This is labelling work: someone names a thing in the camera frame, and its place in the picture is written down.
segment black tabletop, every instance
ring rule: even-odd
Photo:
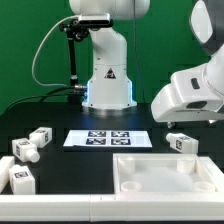
[[[40,161],[32,164],[16,160],[17,164],[30,168],[36,179],[37,194],[112,194],[113,153],[177,153],[165,139],[170,132],[184,133],[199,140],[198,155],[209,156],[224,170],[223,121],[212,125],[208,125],[207,121],[182,122],[175,129],[168,129],[166,123],[153,120],[150,105],[145,104],[139,104],[137,112],[117,117],[86,114],[81,111],[80,105],[67,103],[15,105],[0,116],[0,157],[12,155],[13,139],[28,138],[29,133],[39,127],[53,129],[53,140],[38,150]],[[63,147],[70,130],[147,131],[152,147]],[[10,191],[7,185],[2,194]]]

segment warning label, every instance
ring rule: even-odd
[[[116,79],[116,76],[112,70],[112,68],[110,68],[110,70],[107,72],[107,74],[104,77],[105,79]]]

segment black cable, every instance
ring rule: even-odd
[[[136,60],[136,64],[137,64],[137,74],[138,74],[138,78],[140,81],[140,85],[141,85],[141,90],[142,90],[142,97],[143,97],[143,102],[146,103],[145,100],[145,90],[144,90],[144,86],[143,86],[143,78],[142,78],[142,73],[141,73],[141,69],[140,69],[140,64],[139,64],[139,57],[138,57],[138,51],[137,51],[137,31],[136,31],[136,11],[135,11],[135,0],[133,0],[133,13],[134,13],[134,49],[135,49],[135,60]]]
[[[58,89],[52,90],[49,93],[47,93],[44,97],[42,97],[39,102],[42,103],[46,98],[48,98],[50,95],[52,95],[54,93],[58,93],[58,92],[69,90],[69,89],[73,89],[74,90],[74,87],[72,87],[72,86],[71,87],[62,87],[62,88],[58,88]]]
[[[11,103],[5,110],[5,112],[9,111],[13,106],[15,106],[16,104],[22,102],[22,101],[26,101],[26,100],[31,100],[31,99],[37,99],[37,98],[41,98],[41,97],[56,97],[56,96],[67,96],[68,94],[55,94],[55,95],[43,95],[43,96],[30,96],[30,97],[25,97],[22,99],[19,99],[13,103]]]

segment green wall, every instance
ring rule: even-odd
[[[189,27],[193,2],[151,0],[149,13],[137,21],[137,47],[147,102],[169,82],[173,72],[208,61]],[[15,100],[52,90],[33,81],[32,60],[50,28],[70,15],[68,0],[0,0],[0,113]],[[135,99],[143,102],[136,75],[133,22],[116,21],[114,29],[128,41],[128,76],[134,82]],[[38,60],[39,80],[69,84],[67,48],[65,34],[54,32]],[[86,83],[92,73],[91,41],[78,44],[76,50],[79,79]]]

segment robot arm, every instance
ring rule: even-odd
[[[142,17],[150,0],[70,0],[79,26],[105,24],[109,19]],[[127,43],[111,27],[88,28],[93,46],[93,75],[87,84],[83,111],[99,115],[120,115],[132,111],[132,82],[127,77]]]
[[[224,1],[197,0],[190,23],[211,60],[171,76],[152,102],[157,122],[221,120],[224,100]]]

